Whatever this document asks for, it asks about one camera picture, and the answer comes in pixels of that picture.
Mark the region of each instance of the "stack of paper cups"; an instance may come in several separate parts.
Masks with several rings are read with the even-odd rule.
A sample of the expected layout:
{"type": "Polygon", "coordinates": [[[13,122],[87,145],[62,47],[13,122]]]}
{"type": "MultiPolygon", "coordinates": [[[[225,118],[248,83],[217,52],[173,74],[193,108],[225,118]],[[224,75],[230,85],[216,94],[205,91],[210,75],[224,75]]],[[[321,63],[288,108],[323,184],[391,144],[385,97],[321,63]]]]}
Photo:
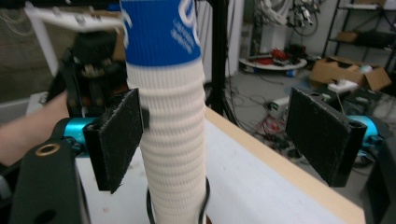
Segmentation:
{"type": "Polygon", "coordinates": [[[149,110],[140,148],[156,222],[197,223],[205,190],[205,80],[192,0],[121,0],[128,85],[149,110]]]}

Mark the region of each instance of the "person's arm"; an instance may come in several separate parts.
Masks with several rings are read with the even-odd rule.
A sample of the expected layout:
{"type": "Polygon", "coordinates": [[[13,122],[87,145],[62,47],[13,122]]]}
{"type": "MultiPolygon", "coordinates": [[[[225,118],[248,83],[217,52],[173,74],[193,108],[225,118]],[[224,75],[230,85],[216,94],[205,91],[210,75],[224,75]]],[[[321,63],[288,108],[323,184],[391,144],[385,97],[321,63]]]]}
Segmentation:
{"type": "Polygon", "coordinates": [[[68,118],[63,92],[35,113],[0,127],[0,163],[9,166],[50,138],[56,123],[68,118]]]}

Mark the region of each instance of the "table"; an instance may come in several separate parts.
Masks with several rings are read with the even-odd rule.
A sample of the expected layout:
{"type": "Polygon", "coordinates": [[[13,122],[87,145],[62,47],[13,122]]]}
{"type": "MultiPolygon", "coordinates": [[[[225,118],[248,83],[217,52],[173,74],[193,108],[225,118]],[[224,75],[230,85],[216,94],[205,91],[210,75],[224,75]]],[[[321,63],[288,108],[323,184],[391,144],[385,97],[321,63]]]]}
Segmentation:
{"type": "MultiPolygon", "coordinates": [[[[113,195],[97,190],[88,158],[77,164],[92,223],[149,223],[139,148],[113,195]]],[[[206,170],[211,187],[206,212],[214,224],[364,223],[357,205],[209,108],[206,170]]]]}

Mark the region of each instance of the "gray floor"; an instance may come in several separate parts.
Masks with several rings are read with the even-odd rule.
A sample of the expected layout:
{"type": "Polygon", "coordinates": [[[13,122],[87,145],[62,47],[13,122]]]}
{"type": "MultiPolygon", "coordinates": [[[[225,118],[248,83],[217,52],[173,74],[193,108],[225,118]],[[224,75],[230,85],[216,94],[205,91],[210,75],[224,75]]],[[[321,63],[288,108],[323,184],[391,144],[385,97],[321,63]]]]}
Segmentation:
{"type": "MultiPolygon", "coordinates": [[[[243,126],[249,133],[253,132],[257,123],[266,117],[267,112],[263,107],[264,104],[288,96],[291,87],[310,89],[309,73],[309,71],[303,71],[296,77],[287,77],[285,72],[260,71],[258,74],[239,72],[233,76],[231,78],[231,96],[240,126],[243,126]]],[[[227,83],[226,94],[229,102],[231,102],[230,83],[227,83]]],[[[377,107],[375,115],[383,119],[386,116],[387,121],[392,124],[394,118],[396,118],[395,113],[393,113],[393,98],[388,96],[384,96],[384,98],[385,100],[381,101],[377,107]]],[[[297,165],[325,183],[309,164],[297,162],[297,165]]],[[[364,169],[354,168],[346,186],[334,190],[358,206],[362,206],[360,193],[371,169],[372,166],[364,169]]]]}

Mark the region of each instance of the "black velcro pad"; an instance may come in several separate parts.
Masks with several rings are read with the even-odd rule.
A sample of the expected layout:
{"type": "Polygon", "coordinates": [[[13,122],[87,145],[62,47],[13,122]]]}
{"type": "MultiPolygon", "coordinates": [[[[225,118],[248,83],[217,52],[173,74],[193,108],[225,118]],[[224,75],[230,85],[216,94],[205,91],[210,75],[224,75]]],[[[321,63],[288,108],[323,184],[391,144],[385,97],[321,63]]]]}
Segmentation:
{"type": "Polygon", "coordinates": [[[116,96],[109,108],[83,132],[99,190],[120,186],[143,134],[138,89],[116,96]]]}
{"type": "Polygon", "coordinates": [[[322,101],[292,89],[286,133],[330,187],[344,187],[367,127],[322,101]]]}

